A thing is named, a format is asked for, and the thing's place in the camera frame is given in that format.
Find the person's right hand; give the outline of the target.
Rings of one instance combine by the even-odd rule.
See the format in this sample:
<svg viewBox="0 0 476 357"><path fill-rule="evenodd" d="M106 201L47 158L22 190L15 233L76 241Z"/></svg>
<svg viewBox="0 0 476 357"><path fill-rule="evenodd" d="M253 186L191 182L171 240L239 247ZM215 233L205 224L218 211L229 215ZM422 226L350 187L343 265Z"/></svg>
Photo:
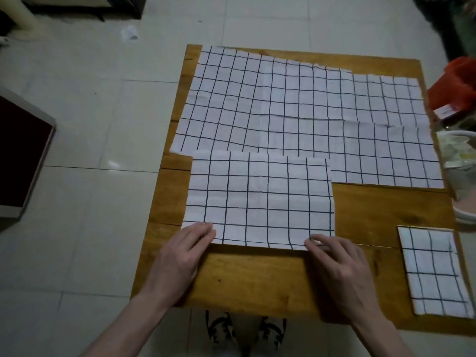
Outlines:
<svg viewBox="0 0 476 357"><path fill-rule="evenodd" d="M359 246L337 236L312 234L308 239L328 247L324 258L311 255L327 292L349 322L362 310L381 310L370 265Z"/></svg>

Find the person's left hand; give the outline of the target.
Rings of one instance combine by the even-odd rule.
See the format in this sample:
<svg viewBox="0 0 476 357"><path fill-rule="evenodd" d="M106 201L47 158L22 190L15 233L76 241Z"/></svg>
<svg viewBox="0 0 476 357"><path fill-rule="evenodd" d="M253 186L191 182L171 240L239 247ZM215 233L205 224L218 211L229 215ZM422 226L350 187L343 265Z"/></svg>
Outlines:
<svg viewBox="0 0 476 357"><path fill-rule="evenodd" d="M181 230L160 249L141 290L163 296L170 301L170 307L182 298L194 281L200 259L210 245L206 246L202 240L196 246L182 246Z"/></svg>

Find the small grid-lined paper sheet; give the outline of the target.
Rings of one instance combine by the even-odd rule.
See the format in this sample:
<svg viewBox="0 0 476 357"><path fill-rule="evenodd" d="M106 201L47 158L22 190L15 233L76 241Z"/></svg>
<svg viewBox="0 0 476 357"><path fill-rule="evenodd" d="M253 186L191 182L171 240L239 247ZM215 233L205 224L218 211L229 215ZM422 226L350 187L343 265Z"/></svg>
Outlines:
<svg viewBox="0 0 476 357"><path fill-rule="evenodd" d="M305 250L335 235L326 159L238 151L193 153L182 228L211 223L215 244Z"/></svg>

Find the person's right forearm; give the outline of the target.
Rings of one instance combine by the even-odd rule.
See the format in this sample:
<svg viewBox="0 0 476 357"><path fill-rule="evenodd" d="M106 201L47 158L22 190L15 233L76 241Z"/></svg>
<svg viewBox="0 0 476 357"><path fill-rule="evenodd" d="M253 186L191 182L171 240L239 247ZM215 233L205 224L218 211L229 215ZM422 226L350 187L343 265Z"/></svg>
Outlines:
<svg viewBox="0 0 476 357"><path fill-rule="evenodd" d="M394 324L379 309L362 310L350 318L352 328L371 357L415 357Z"/></svg>

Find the person's left forearm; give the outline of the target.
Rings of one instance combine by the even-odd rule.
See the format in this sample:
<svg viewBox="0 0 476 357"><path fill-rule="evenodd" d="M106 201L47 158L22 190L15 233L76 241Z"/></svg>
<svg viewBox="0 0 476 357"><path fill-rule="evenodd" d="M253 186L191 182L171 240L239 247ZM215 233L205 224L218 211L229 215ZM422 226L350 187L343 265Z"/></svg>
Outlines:
<svg viewBox="0 0 476 357"><path fill-rule="evenodd" d="M170 306L157 294L136 295L80 357L138 357Z"/></svg>

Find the person's right patterned slipper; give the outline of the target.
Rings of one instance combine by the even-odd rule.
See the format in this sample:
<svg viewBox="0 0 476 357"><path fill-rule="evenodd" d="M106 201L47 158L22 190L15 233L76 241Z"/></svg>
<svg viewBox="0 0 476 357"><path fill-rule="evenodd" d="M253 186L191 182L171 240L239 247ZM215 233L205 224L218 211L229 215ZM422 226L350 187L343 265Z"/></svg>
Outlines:
<svg viewBox="0 0 476 357"><path fill-rule="evenodd" d="M263 352L277 354L287 330L287 318L262 317L258 328L257 347Z"/></svg>

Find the person's patterned slipper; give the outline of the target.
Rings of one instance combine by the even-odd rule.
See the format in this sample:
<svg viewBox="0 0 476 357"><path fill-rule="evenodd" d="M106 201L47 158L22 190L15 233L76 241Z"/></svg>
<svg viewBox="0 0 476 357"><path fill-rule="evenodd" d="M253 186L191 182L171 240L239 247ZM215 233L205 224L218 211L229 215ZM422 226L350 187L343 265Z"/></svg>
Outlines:
<svg viewBox="0 0 476 357"><path fill-rule="evenodd" d="M207 309L205 310L205 323L215 357L240 355L229 312Z"/></svg>
<svg viewBox="0 0 476 357"><path fill-rule="evenodd" d="M287 318L262 317L258 328L257 347L263 352L277 354L287 330Z"/></svg>

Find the person's left patterned slipper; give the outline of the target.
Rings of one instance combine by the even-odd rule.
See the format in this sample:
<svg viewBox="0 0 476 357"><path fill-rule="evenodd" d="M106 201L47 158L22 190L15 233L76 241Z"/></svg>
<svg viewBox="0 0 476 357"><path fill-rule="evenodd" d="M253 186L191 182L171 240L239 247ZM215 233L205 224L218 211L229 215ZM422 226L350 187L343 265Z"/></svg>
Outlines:
<svg viewBox="0 0 476 357"><path fill-rule="evenodd" d="M215 357L240 355L229 312L207 309L205 310L205 323Z"/></svg>

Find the large grid-lined paper sheet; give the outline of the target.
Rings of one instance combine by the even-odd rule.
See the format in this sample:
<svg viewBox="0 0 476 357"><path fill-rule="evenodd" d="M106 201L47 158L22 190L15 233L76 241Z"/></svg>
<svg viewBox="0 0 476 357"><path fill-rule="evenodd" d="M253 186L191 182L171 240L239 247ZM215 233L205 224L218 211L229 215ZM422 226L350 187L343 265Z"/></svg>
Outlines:
<svg viewBox="0 0 476 357"><path fill-rule="evenodd" d="M348 70L262 56L258 79L263 116L357 120L355 79Z"/></svg>
<svg viewBox="0 0 476 357"><path fill-rule="evenodd" d="M260 151L327 159L334 183L445 188L427 127L270 115L258 131Z"/></svg>
<svg viewBox="0 0 476 357"><path fill-rule="evenodd" d="M430 125L417 78L348 73L340 84L343 120L387 126Z"/></svg>
<svg viewBox="0 0 476 357"><path fill-rule="evenodd" d="M258 152L268 71L263 55L203 46L170 153Z"/></svg>

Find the folded grid-lined paper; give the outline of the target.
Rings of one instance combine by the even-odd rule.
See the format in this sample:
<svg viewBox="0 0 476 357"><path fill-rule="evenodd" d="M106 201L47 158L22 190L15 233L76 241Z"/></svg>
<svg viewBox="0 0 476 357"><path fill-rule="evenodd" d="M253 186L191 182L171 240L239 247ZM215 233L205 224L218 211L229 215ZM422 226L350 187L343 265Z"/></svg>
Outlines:
<svg viewBox="0 0 476 357"><path fill-rule="evenodd" d="M397 226L413 313L474 319L473 301L448 228Z"/></svg>

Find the white plastic bag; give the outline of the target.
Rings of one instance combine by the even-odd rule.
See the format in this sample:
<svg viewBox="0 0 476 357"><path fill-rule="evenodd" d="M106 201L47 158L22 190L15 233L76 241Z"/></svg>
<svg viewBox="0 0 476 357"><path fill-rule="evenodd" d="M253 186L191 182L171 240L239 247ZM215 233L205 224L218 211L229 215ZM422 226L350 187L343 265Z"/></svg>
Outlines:
<svg viewBox="0 0 476 357"><path fill-rule="evenodd" d="M456 221L476 226L476 132L442 130L437 139Z"/></svg>

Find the red plastic bag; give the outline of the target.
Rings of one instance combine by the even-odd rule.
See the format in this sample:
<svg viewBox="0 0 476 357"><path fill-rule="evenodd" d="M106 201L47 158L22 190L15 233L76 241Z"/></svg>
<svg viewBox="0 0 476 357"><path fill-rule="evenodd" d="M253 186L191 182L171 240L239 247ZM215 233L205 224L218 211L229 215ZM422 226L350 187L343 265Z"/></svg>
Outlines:
<svg viewBox="0 0 476 357"><path fill-rule="evenodd" d="M428 106L439 120L476 110L476 58L451 61L427 96Z"/></svg>

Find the dark wooden furniture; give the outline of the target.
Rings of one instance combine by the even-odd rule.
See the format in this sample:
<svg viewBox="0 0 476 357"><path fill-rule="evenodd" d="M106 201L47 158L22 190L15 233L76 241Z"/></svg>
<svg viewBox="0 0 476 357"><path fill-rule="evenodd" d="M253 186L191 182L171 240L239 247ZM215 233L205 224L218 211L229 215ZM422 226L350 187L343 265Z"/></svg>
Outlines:
<svg viewBox="0 0 476 357"><path fill-rule="evenodd" d="M147 0L21 0L35 15L140 20Z"/></svg>

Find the dark green object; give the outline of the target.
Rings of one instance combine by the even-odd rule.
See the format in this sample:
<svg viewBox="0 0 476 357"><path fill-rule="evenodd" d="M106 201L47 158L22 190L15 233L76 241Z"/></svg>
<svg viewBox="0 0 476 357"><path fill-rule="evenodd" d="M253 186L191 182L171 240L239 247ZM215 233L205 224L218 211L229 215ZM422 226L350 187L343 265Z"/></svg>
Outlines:
<svg viewBox="0 0 476 357"><path fill-rule="evenodd" d="M476 0L412 0L439 36L448 61L476 58Z"/></svg>

